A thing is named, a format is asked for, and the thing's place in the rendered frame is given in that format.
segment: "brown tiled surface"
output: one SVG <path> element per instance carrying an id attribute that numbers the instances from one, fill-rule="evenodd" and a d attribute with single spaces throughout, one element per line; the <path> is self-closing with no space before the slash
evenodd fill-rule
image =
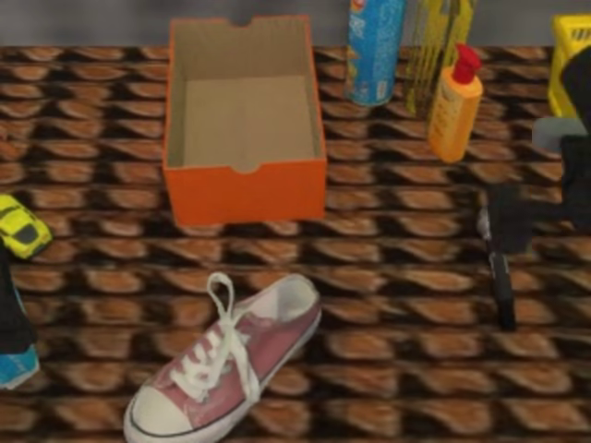
<path id="1" fill-rule="evenodd" d="M 242 294 L 303 272 L 326 312 L 233 441 L 588 441 L 591 239 L 537 227 L 531 253 L 512 259 L 522 327 L 502 334 L 474 229 L 486 183 L 513 178 L 560 197 L 558 159 L 530 143 L 549 114 L 549 50 L 482 51 L 488 95 L 458 165 L 435 161 L 399 100 L 345 102 L 344 52 L 318 50 L 326 220 L 183 230 L 159 164 L 165 49 L 0 54 L 13 140 L 0 146 L 0 191 L 56 235 L 13 268 L 42 372 L 0 397 L 0 441 L 122 441 L 129 397 L 212 320 L 213 270 Z"/>

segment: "black object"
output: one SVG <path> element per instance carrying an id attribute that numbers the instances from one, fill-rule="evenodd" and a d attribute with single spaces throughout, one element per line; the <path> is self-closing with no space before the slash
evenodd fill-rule
<path id="1" fill-rule="evenodd" d="M 506 254 L 525 252 L 534 222 L 568 221 L 580 233 L 591 234 L 591 47 L 561 72 L 561 82 L 587 136 L 561 139 L 561 203 L 524 198 L 517 184 L 503 183 L 487 191 L 488 203 L 478 230 L 487 243 L 493 292 L 503 330 L 515 329 L 513 290 Z"/>
<path id="2" fill-rule="evenodd" d="M 0 354 L 25 353 L 37 341 L 10 275 L 8 252 L 0 240 Z"/>

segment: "pink sneaker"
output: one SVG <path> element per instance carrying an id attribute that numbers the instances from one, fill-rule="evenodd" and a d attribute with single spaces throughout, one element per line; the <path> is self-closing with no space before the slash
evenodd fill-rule
<path id="1" fill-rule="evenodd" d="M 224 309 L 212 290 L 229 291 Z M 213 443 L 247 414 L 273 375 L 312 336 L 320 300 L 311 281 L 289 275 L 234 307 L 234 286 L 212 274 L 220 319 L 139 389 L 127 406 L 128 443 Z"/>

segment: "blue can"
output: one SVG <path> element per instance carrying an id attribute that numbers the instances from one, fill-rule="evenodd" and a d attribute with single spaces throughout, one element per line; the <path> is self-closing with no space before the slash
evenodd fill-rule
<path id="1" fill-rule="evenodd" d="M 346 97 L 378 106 L 392 97 L 406 0 L 351 0 Z"/>

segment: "blue object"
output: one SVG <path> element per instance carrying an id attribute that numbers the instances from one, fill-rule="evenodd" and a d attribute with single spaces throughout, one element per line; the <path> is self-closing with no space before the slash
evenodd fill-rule
<path id="1" fill-rule="evenodd" d="M 345 95 L 378 106 L 390 101 L 406 0 L 351 0 Z"/>
<path id="2" fill-rule="evenodd" d="M 24 311 L 20 300 L 20 294 L 15 288 L 15 296 Z M 39 370 L 39 359 L 35 347 L 31 347 L 25 353 L 0 355 L 0 389 L 14 389 L 28 380 Z"/>

